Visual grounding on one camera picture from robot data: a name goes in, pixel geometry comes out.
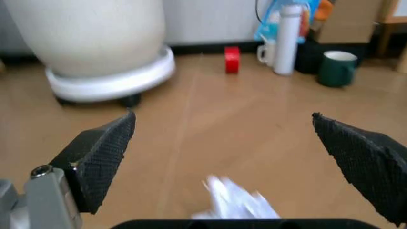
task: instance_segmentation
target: laminate floor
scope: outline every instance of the laminate floor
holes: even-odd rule
[[[86,229],[131,219],[189,218],[210,208],[202,185],[228,176],[258,190],[284,218],[351,218],[394,225],[344,179],[312,126],[312,112],[386,133],[407,145],[407,75],[368,60],[353,85],[328,88],[314,76],[277,76],[245,54],[238,75],[222,55],[176,59],[177,73],[143,94],[136,133]],[[126,113],[115,102],[61,107],[43,66],[0,75],[0,177],[21,192],[34,167],[49,162],[80,131]]]

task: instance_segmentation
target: baseboard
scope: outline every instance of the baseboard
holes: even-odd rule
[[[370,43],[367,45],[366,57],[374,57],[378,44],[379,36],[374,35]],[[398,57],[407,41],[407,33],[393,34],[390,38],[387,52],[385,57],[396,58]],[[225,46],[238,46],[242,53],[256,53],[257,47],[262,42],[224,42],[224,43],[210,43],[210,44],[194,44],[194,45],[172,45],[171,48],[175,55],[188,55],[188,54],[221,54],[224,52]],[[37,62],[38,59],[33,54],[10,54],[0,53],[0,59],[7,65],[21,64],[27,62]]]

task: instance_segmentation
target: red object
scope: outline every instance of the red object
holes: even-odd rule
[[[240,50],[237,46],[224,48],[226,73],[238,73],[240,64]]]

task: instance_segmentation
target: caster wheel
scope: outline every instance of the caster wheel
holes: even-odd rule
[[[141,100],[142,94],[138,93],[119,99],[119,103],[125,107],[135,107],[141,102]]]
[[[57,102],[58,102],[61,106],[64,106],[64,105],[75,105],[75,102],[68,101],[68,100],[64,100],[64,99],[61,99],[61,98],[59,98],[59,97],[55,97],[55,99],[57,100]]]

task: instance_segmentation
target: cardboard box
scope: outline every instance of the cardboard box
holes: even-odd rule
[[[369,43],[382,0],[336,0],[325,22],[315,21],[311,36],[319,43]]]

